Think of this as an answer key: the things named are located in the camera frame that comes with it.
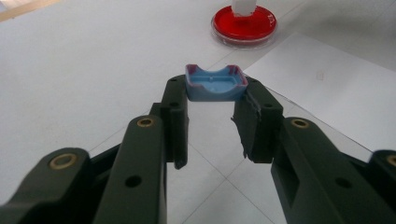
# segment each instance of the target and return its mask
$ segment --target screw hole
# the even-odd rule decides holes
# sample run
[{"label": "screw hole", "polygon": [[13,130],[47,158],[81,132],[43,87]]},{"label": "screw hole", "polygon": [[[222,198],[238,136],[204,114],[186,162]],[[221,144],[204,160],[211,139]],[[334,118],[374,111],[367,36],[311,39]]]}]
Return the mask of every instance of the screw hole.
[{"label": "screw hole", "polygon": [[69,166],[72,166],[77,161],[77,155],[73,153],[65,153],[53,158],[49,162],[49,167],[52,170],[62,170]]},{"label": "screw hole", "polygon": [[297,127],[297,128],[301,128],[301,129],[306,129],[306,128],[308,128],[308,126],[309,126],[309,123],[306,122],[306,121],[303,120],[303,119],[293,119],[293,120],[291,121],[291,124],[294,125],[294,126]]},{"label": "screw hole", "polygon": [[151,126],[153,123],[154,123],[153,119],[140,119],[137,122],[137,125],[142,128],[147,128],[147,127]]},{"label": "screw hole", "polygon": [[396,155],[388,155],[387,161],[389,164],[396,166]]},{"label": "screw hole", "polygon": [[142,178],[138,175],[133,175],[125,180],[125,186],[128,188],[136,188],[142,183]]},{"label": "screw hole", "polygon": [[335,183],[344,189],[352,188],[352,184],[347,179],[341,177],[336,178]]},{"label": "screw hole", "polygon": [[173,102],[173,103],[171,103],[171,104],[169,104],[169,105],[172,106],[172,107],[177,107],[177,106],[178,106],[178,103]]}]

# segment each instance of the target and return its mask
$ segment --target brass screw insert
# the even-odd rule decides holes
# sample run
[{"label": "brass screw insert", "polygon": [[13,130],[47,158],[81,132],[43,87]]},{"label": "brass screw insert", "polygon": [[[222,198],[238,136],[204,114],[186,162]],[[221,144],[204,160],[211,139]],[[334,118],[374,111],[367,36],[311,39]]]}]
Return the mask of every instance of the brass screw insert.
[{"label": "brass screw insert", "polygon": [[137,122],[137,126],[142,127],[142,128],[147,128],[147,127],[149,127],[149,126],[151,126],[153,124],[154,124],[154,119],[147,119],[147,118],[140,119]]},{"label": "brass screw insert", "polygon": [[49,167],[52,170],[62,170],[69,166],[72,166],[77,161],[77,155],[73,153],[64,153],[53,158],[50,163]]}]

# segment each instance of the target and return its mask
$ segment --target white paper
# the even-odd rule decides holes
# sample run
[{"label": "white paper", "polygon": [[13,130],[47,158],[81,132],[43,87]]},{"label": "white paper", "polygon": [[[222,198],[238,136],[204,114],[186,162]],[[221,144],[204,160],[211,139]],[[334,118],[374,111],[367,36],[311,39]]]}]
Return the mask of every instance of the white paper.
[{"label": "white paper", "polygon": [[396,149],[396,73],[294,34],[246,71],[369,148]]}]

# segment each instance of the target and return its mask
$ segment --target blue object with pink edge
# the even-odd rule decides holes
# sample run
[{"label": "blue object with pink edge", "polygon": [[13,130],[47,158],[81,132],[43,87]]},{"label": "blue object with pink edge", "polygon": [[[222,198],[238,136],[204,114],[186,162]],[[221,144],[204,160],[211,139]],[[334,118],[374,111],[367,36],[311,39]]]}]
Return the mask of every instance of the blue object with pink edge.
[{"label": "blue object with pink edge", "polygon": [[219,102],[239,100],[248,86],[237,65],[209,72],[196,64],[186,65],[186,88],[190,101]]}]

